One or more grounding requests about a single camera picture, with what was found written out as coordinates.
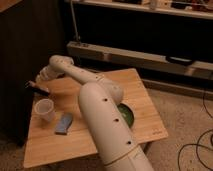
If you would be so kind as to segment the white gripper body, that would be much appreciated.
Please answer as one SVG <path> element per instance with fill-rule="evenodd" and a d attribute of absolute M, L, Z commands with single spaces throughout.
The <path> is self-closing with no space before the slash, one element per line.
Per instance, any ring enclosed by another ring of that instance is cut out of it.
<path fill-rule="evenodd" d="M 35 81 L 37 83 L 43 82 L 43 81 L 50 81 L 54 79 L 54 74 L 51 72 L 50 68 L 48 66 L 44 67 L 39 74 L 36 76 Z"/>

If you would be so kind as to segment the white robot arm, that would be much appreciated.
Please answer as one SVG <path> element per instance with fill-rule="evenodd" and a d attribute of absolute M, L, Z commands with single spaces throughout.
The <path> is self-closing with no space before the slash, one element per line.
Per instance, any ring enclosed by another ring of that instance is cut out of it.
<path fill-rule="evenodd" d="M 118 110 L 124 91 L 116 82 L 74 65 L 71 57 L 53 55 L 36 81 L 66 74 L 81 84 L 78 106 L 106 171 L 154 171 Z"/>

